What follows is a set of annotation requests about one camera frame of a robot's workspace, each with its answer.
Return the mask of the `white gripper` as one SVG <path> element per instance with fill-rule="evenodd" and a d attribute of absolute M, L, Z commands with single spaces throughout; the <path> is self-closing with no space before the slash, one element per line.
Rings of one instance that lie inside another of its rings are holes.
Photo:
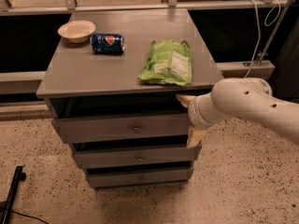
<path fill-rule="evenodd" d="M 188 129 L 186 147 L 196 147 L 206 136 L 207 128 L 214 124 L 214 105 L 209 96 L 177 94 L 176 98 L 184 107 L 188 107 L 188 116 L 194 126 Z"/>

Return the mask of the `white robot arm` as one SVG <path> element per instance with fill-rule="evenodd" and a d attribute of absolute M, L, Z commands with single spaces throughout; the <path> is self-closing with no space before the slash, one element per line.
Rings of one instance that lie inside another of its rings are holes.
<path fill-rule="evenodd" d="M 261 78 L 226 78 L 208 94 L 176 97 L 188 109 L 187 148 L 197 146 L 209 127 L 231 118 L 260 124 L 299 144 L 299 104 L 273 97 L 270 85 Z"/>

